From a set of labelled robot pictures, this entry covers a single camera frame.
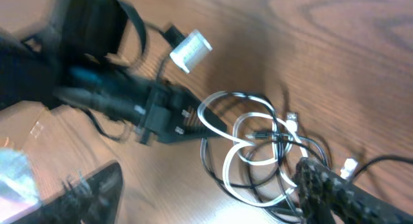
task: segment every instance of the white cable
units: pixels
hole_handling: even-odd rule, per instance
[[[237,118],[237,121],[234,124],[233,131],[232,131],[232,134],[234,135],[234,137],[237,137],[239,125],[242,123],[242,121],[244,121],[248,117],[263,117],[263,118],[267,118],[267,119],[272,119],[271,115],[263,114],[263,113],[260,113],[260,112],[248,112],[246,114],[243,114],[243,115],[241,115]],[[288,125],[282,119],[279,119],[279,118],[277,118],[277,121],[278,121],[278,123],[285,126],[285,128],[290,132],[290,134],[293,136],[293,138],[296,140],[296,142],[301,143],[301,140],[298,138],[297,134],[294,132],[296,130],[294,130],[294,129],[292,130],[291,125]],[[291,147],[292,147],[292,144],[287,144],[287,146],[285,147],[285,154],[287,154],[291,150]],[[247,162],[250,165],[254,165],[254,166],[264,166],[264,165],[269,165],[269,164],[273,164],[273,163],[277,162],[276,153],[274,153],[274,156],[271,159],[267,159],[267,160],[264,160],[264,161],[249,161],[242,155],[241,151],[238,151],[237,153],[238,153],[238,156],[244,162]],[[297,185],[282,170],[280,170],[280,174],[281,174],[281,177],[289,185],[291,185],[294,188],[297,187]]]
[[[247,119],[248,117],[263,117],[263,118],[267,118],[267,119],[272,119],[271,115],[268,114],[263,114],[260,112],[248,112],[246,114],[243,114],[241,116],[239,116],[236,120],[236,122],[234,123],[234,127],[232,128],[232,135],[234,137],[238,137],[238,129],[239,126],[242,124],[242,122],[244,122],[245,119]],[[283,120],[277,118],[277,121],[279,123],[284,123]],[[288,125],[285,125],[286,129],[291,133],[291,129],[287,127]],[[272,131],[275,132],[277,130],[277,125],[272,122]],[[287,146],[285,147],[285,153],[288,153],[290,151],[292,147],[292,144],[288,143]],[[270,165],[273,164],[275,162],[277,162],[277,159],[274,155],[274,157],[272,157],[271,159],[267,159],[267,160],[263,160],[263,161],[251,161],[251,160],[247,160],[241,152],[238,152],[238,156],[242,159],[242,161],[249,163],[250,165],[253,166],[264,166],[264,165]]]
[[[230,184],[230,178],[229,178],[229,172],[230,172],[230,164],[232,161],[232,158],[234,158],[235,154],[237,153],[238,150],[242,149],[243,147],[251,147],[253,145],[249,144],[249,143],[238,143],[235,146],[233,146],[224,161],[224,167],[223,167],[223,181],[224,181],[224,185],[227,188],[227,190],[229,191],[229,193],[231,193],[232,195],[234,195],[236,198],[238,198],[239,200],[249,204],[249,205],[253,205],[255,207],[270,207],[273,205],[277,205],[279,202],[283,201],[285,199],[284,195],[279,195],[278,197],[276,197],[275,199],[268,201],[268,202],[264,202],[264,203],[260,203],[260,202],[255,202],[255,201],[250,201],[246,198],[244,198],[243,196],[241,196],[240,194],[238,194],[232,187]],[[287,194],[291,194],[294,191],[294,188],[288,188],[285,192]]]
[[[213,102],[214,100],[226,96],[228,93],[221,91],[221,92],[216,92],[215,94],[212,94],[210,96],[208,96],[198,107],[197,110],[197,114],[198,114],[198,118],[199,120],[206,126],[208,127],[210,130],[214,131],[216,134],[219,134],[220,136],[223,136],[229,140],[232,140],[234,143],[238,143],[235,144],[230,151],[228,152],[226,158],[225,158],[225,162],[223,165],[223,181],[225,184],[225,187],[227,188],[227,190],[234,195],[235,197],[237,197],[238,199],[240,199],[241,201],[244,201],[245,203],[248,203],[250,205],[253,206],[257,206],[257,207],[269,207],[269,206],[273,206],[278,204],[280,201],[284,200],[285,197],[284,195],[280,195],[277,198],[273,199],[272,201],[266,202],[266,203],[258,203],[258,202],[253,202],[253,201],[249,201],[248,199],[243,198],[241,195],[239,195],[232,187],[229,181],[229,172],[230,172],[230,164],[232,161],[232,158],[235,156],[235,154],[237,152],[239,152],[240,149],[242,149],[243,147],[254,147],[254,144],[252,142],[246,141],[244,139],[240,139],[237,137],[236,132],[234,132],[234,136],[231,136],[230,134],[227,134],[219,129],[217,129],[216,127],[212,126],[204,117],[204,111],[207,108],[207,106],[209,106],[209,104],[211,104],[211,102]],[[251,100],[260,102],[262,104],[264,104],[267,108],[269,108],[271,111],[275,112],[274,108],[272,107],[272,105],[270,103],[268,103],[267,101],[265,101],[264,99],[261,99],[259,97],[255,97],[255,96],[246,96],[242,93],[233,93],[232,95],[237,96],[237,97],[248,97]],[[272,119],[272,116],[268,115],[268,114],[262,114],[262,113],[255,113],[258,116],[264,117],[264,118],[269,118]],[[300,139],[298,138],[297,134],[296,134],[296,128],[292,128],[291,125],[286,124],[283,120],[278,119],[277,121],[279,123],[281,123],[282,125],[284,125],[286,127],[286,129],[291,133],[292,137],[298,142],[301,143]],[[273,122],[273,130],[277,130],[277,126],[276,124]],[[277,147],[275,144],[272,144],[273,146],[273,153],[274,153],[274,157],[272,159],[268,159],[266,162],[269,162],[270,160],[272,161],[271,163],[275,163],[276,162],[276,155],[277,155]],[[286,147],[286,152],[288,152],[290,150],[291,146],[288,146],[288,148]],[[303,148],[301,148],[301,152],[303,154],[303,157],[308,157],[307,151]],[[290,178],[287,177],[287,175],[285,175],[283,172],[281,172],[281,177],[290,185],[292,185],[292,187],[286,189],[286,193],[287,194],[291,194],[294,191],[294,188],[296,187],[295,183],[293,181],[291,181]]]

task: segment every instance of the black plastic piece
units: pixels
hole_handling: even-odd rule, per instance
[[[196,110],[201,101],[188,89],[125,76],[118,70],[81,68],[68,70],[70,80],[55,95],[68,105],[92,108],[114,119],[124,119],[141,128],[140,143],[148,144],[151,134],[161,143],[177,143],[217,134],[199,121]],[[209,109],[205,118],[226,132],[227,126]]]
[[[185,39],[185,36],[172,25],[163,35],[172,48],[177,47]]]

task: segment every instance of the black strap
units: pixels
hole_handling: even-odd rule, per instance
[[[119,2],[120,6],[125,11],[130,21],[135,26],[136,32],[139,35],[139,39],[141,40],[141,56],[143,56],[143,54],[145,53],[147,39],[145,23],[132,5],[120,0],[117,0],[117,2]]]

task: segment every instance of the connector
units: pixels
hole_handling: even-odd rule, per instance
[[[169,56],[179,68],[189,73],[211,50],[209,42],[198,30],[194,30]]]
[[[349,179],[349,177],[351,177],[351,175],[353,175],[353,172],[355,171],[355,169],[357,168],[357,165],[359,163],[356,161],[356,159],[354,158],[348,158],[346,159],[346,161],[344,162],[344,167],[341,168],[340,172],[341,172],[341,178],[343,179]]]
[[[295,112],[287,112],[287,121],[285,122],[287,124],[287,128],[291,132],[297,132],[298,131],[298,115]]]
[[[252,134],[245,134],[247,139],[268,139],[273,134],[271,130],[258,130]]]

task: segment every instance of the black cable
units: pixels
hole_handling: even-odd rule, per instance
[[[159,26],[147,21],[145,21],[145,26],[151,30],[158,32],[161,36],[165,36],[165,32]]]
[[[278,127],[279,125],[278,125],[278,121],[277,121],[277,116],[276,116],[276,110],[275,110],[275,108],[274,108],[274,106],[272,106],[272,104],[271,104],[271,102],[269,101],[269,99],[267,98],[267,97],[265,97],[265,96],[257,96],[256,94],[248,94],[248,93],[245,93],[245,92],[238,92],[238,94],[243,94],[247,99],[251,99],[250,98],[250,96],[255,96],[255,97],[259,97],[259,98],[261,98],[261,99],[264,99],[266,102],[268,102],[268,104],[271,106],[271,108],[270,107],[268,107],[268,106],[266,106],[265,105],[265,108],[268,110],[268,112],[270,113],[270,115],[272,116],[272,119],[273,119],[273,122],[274,122],[274,124]],[[234,93],[231,93],[231,94],[227,94],[227,95],[225,95],[225,96],[223,96],[223,97],[221,97],[221,98],[226,98],[226,97],[228,97],[228,96],[236,96]],[[220,114],[222,113],[222,114],[224,114],[227,110],[229,110],[229,108],[228,107],[226,107],[222,112],[220,112]],[[317,146],[317,149],[320,151],[320,154],[322,155],[322,159],[312,150],[312,149],[310,149],[310,148],[308,148],[307,146],[305,146],[305,145],[303,145],[303,144],[301,144],[301,143],[296,143],[296,142],[293,142],[293,141],[284,141],[283,140],[283,135],[282,135],[282,133],[281,133],[281,131],[280,131],[280,128],[277,128],[277,135],[279,136],[279,137],[277,137],[277,139],[275,140],[275,141],[269,141],[269,142],[266,142],[266,143],[263,143],[262,145],[265,145],[265,144],[268,144],[268,143],[277,143],[277,162],[278,162],[278,167],[275,169],[275,171],[269,176],[269,177],[267,177],[267,179],[268,178],[270,178],[270,180],[274,177],[274,175],[277,177],[277,182],[278,182],[278,184],[279,184],[279,186],[280,186],[280,188],[281,188],[281,191],[282,191],[282,193],[283,193],[283,195],[284,195],[284,197],[285,197],[285,201],[287,202],[287,204],[288,204],[288,206],[291,208],[291,211],[292,211],[292,213],[293,213],[293,216],[295,216],[295,217],[298,217],[298,218],[300,218],[300,219],[302,219],[302,215],[296,210],[296,207],[294,206],[294,204],[293,204],[293,202],[291,201],[291,199],[289,198],[289,196],[288,196],[288,194],[285,192],[285,188],[284,188],[284,186],[283,186],[283,184],[282,184],[282,180],[281,180],[281,174],[280,174],[280,167],[282,166],[282,163],[283,163],[283,160],[284,160],[284,158],[285,158],[285,155],[284,155],[284,148],[285,148],[285,144],[286,143],[291,143],[291,144],[295,144],[295,145],[299,145],[300,147],[302,147],[302,148],[304,148],[304,149],[307,149],[311,154],[313,154],[318,160],[320,160],[320,162],[322,162],[322,164],[324,164],[324,165],[326,165],[327,166],[327,157],[326,157],[326,155],[325,155],[325,152],[323,151],[323,149],[321,148],[321,147],[319,147],[319,145],[317,145],[316,144],[316,146]],[[205,160],[204,159],[202,159],[202,161],[203,161],[203,165],[204,165],[204,168],[205,168],[205,170],[208,172],[208,174],[215,180],[215,182],[219,185],[219,187],[221,188],[221,190],[223,190],[226,194],[229,194],[229,192],[224,188],[224,186],[223,186],[223,181],[222,180],[220,180],[220,179],[218,179],[217,177],[216,177],[216,175],[215,175],[215,172],[213,172],[213,171],[211,171],[206,165],[205,165]],[[259,194],[258,194],[258,192],[257,192],[257,190],[256,190],[256,185],[254,184],[254,182],[253,182],[253,180],[252,180],[252,177],[249,177],[250,178],[250,185],[248,186],[248,189],[252,189],[253,191],[254,191],[254,195],[256,195],[256,198],[258,198],[258,199],[260,199],[261,201],[260,202],[262,202],[262,199],[261,199],[261,197],[259,197]],[[268,209],[265,209],[266,210],[266,212],[268,213],[268,214],[270,214],[273,218],[275,218],[275,219],[277,219],[277,220],[279,220],[279,221],[283,221],[283,222],[285,222],[285,223],[297,223],[297,222],[292,222],[292,221],[288,221],[288,220],[285,220],[285,219],[283,219],[282,217],[280,217],[278,214],[277,214],[277,211],[271,211],[271,210],[268,210]]]
[[[409,163],[409,164],[413,165],[413,158],[406,158],[406,157],[395,156],[395,155],[380,156],[380,157],[377,157],[377,158],[374,158],[374,159],[370,160],[369,162],[364,164],[362,167],[357,169],[355,171],[355,173],[352,175],[352,177],[349,179],[349,181],[351,183],[355,182],[357,177],[361,173],[366,171],[370,166],[372,166],[373,164],[379,163],[381,161],[384,161],[384,160],[398,161],[398,162]]]
[[[305,140],[305,141],[313,144],[314,146],[316,146],[318,152],[320,153],[321,157],[323,158],[323,165],[326,166],[328,169],[331,169],[331,166],[328,164],[328,157],[325,154],[325,151],[321,148],[321,146],[314,139],[310,139],[309,137],[304,137],[304,136],[298,136],[298,138],[301,139],[301,140]]]
[[[155,81],[156,82],[160,82],[161,81],[161,77],[163,75],[163,72],[165,71],[165,65],[166,63],[169,61],[170,57],[169,57],[169,53],[162,59],[161,63],[159,64],[159,67],[157,68],[157,72],[156,72],[156,78]]]
[[[99,121],[96,119],[95,115],[93,115],[93,113],[90,110],[85,110],[85,109],[81,109],[81,110],[89,117],[89,119],[92,121],[93,125],[95,126],[96,130],[104,137],[107,137],[108,139],[111,139],[113,141],[123,142],[129,136],[131,129],[128,127],[125,121],[121,120],[125,124],[123,133],[118,136],[111,136],[102,129],[101,125],[99,124]]]
[[[223,181],[223,180],[217,178],[217,176],[216,176],[216,174],[215,174],[215,169],[214,169],[214,162],[212,161],[211,155],[212,155],[212,149],[208,146],[208,142],[206,142],[205,145],[201,145],[201,161],[202,161],[202,164],[203,164],[203,167],[204,167],[205,171],[208,173],[208,175],[209,175],[212,179],[214,179],[214,181],[216,182],[217,186],[218,186],[226,195],[228,195],[228,196],[230,196],[231,198],[234,198],[234,199],[242,202],[242,201],[239,200],[237,197],[235,197],[234,195],[232,195],[232,194],[225,188],[225,186],[223,185],[223,184],[224,184],[224,181]],[[205,163],[205,158],[208,159],[208,165],[209,165],[209,166],[207,166],[207,164]],[[231,186],[232,186],[232,187],[235,187],[235,188],[249,188],[249,189],[252,189],[252,188],[255,188],[255,187],[258,187],[258,186],[262,186],[264,183],[268,183],[271,179],[274,178],[275,175],[276,175],[276,174],[275,174],[274,172],[271,173],[266,179],[263,179],[263,180],[262,180],[260,183],[258,183],[258,184],[238,185],[238,184],[233,184],[233,183],[231,183]],[[276,210],[276,212],[280,212],[280,213],[282,213],[282,214],[284,214],[284,215],[290,215],[290,216],[293,216],[293,215],[294,215],[290,209],[284,209],[284,208],[279,208],[279,207],[273,207],[273,208],[271,208],[271,209],[274,209],[274,210]]]
[[[256,153],[260,148],[262,148],[262,147],[264,147],[264,146],[265,146],[265,145],[259,145],[259,146],[254,147],[251,151],[249,151],[249,152],[247,153],[247,155],[245,156],[245,158],[246,158],[248,161],[251,161],[252,158],[254,157],[255,153]],[[253,179],[253,177],[252,177],[252,167],[251,167],[251,165],[250,165],[249,163],[245,163],[245,165],[247,166],[247,175],[248,175],[249,183],[250,183],[250,184],[253,184],[253,183],[254,183],[254,179]],[[278,173],[279,173],[279,167],[277,167],[277,169],[275,170],[275,172],[273,172],[272,176],[275,176],[275,175],[277,175]],[[256,187],[252,188],[252,192],[253,192],[254,197],[255,197],[259,202],[261,202],[261,203],[264,202],[263,199],[262,199],[262,197],[259,195],[259,192],[257,191],[257,188],[256,188]],[[273,210],[273,209],[274,209],[273,207],[272,207],[272,208],[264,208],[264,209],[265,209],[266,213],[267,213],[269,216],[272,216],[274,219],[278,219],[279,221],[282,221],[282,222],[288,223],[288,224],[296,224],[296,223],[299,223],[299,221],[298,221],[298,222],[296,222],[296,221],[289,221],[289,220],[286,220],[286,219],[282,218],[281,216],[278,215],[278,213],[279,213],[278,211]],[[295,216],[295,215],[296,215],[292,210],[289,210],[289,211],[290,211],[290,216]]]

